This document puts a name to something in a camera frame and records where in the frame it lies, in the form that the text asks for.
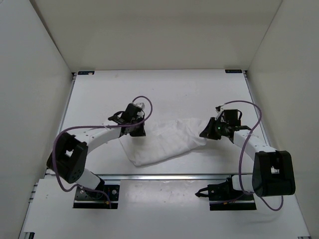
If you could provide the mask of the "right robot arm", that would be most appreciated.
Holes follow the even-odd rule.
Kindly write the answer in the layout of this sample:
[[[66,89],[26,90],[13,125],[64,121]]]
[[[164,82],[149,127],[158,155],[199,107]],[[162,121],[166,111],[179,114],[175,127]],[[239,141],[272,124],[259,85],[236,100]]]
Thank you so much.
[[[217,112],[199,136],[212,140],[226,137],[254,163],[251,175],[231,177],[231,182],[223,187],[225,197],[236,199],[242,190],[259,197],[294,194],[296,184],[289,152],[276,150],[255,136],[248,126],[241,124],[238,110],[218,108]]]

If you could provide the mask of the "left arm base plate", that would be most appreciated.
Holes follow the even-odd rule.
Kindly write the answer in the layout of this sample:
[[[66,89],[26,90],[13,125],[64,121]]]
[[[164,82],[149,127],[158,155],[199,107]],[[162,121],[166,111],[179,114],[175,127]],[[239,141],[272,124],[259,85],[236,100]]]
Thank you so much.
[[[75,191],[73,208],[74,209],[112,209],[118,208],[120,182],[105,182],[103,191],[108,195],[108,198],[103,193],[96,193],[84,190],[77,187]]]

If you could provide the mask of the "white pleated skirt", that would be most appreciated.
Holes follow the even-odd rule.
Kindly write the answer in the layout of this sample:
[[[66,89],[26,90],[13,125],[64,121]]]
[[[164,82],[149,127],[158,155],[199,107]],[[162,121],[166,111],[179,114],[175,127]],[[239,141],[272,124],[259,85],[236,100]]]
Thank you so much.
[[[158,164],[205,146],[200,133],[208,120],[198,118],[155,121],[145,125],[146,136],[120,138],[122,148],[136,167]]]

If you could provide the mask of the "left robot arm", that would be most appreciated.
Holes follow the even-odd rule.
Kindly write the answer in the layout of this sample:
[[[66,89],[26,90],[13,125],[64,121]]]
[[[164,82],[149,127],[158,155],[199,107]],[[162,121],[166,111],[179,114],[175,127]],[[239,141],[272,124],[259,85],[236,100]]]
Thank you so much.
[[[47,168],[56,173],[59,186],[65,192],[62,180],[73,184],[73,188],[81,187],[92,198],[99,198],[104,194],[104,181],[85,168],[86,159],[90,152],[111,140],[124,135],[131,137],[145,136],[145,104],[129,103],[125,111],[119,111],[108,118],[116,125],[87,126],[83,133],[70,134],[77,129],[74,126],[62,131],[55,139],[52,153],[46,163]]]

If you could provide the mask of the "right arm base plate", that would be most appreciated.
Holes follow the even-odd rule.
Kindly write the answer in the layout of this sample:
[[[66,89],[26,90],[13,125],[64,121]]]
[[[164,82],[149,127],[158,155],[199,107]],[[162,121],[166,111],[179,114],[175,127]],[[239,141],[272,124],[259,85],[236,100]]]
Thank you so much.
[[[246,195],[233,186],[234,176],[228,176],[225,181],[208,184],[199,189],[195,196],[209,200],[210,211],[254,211],[257,210],[254,196]]]

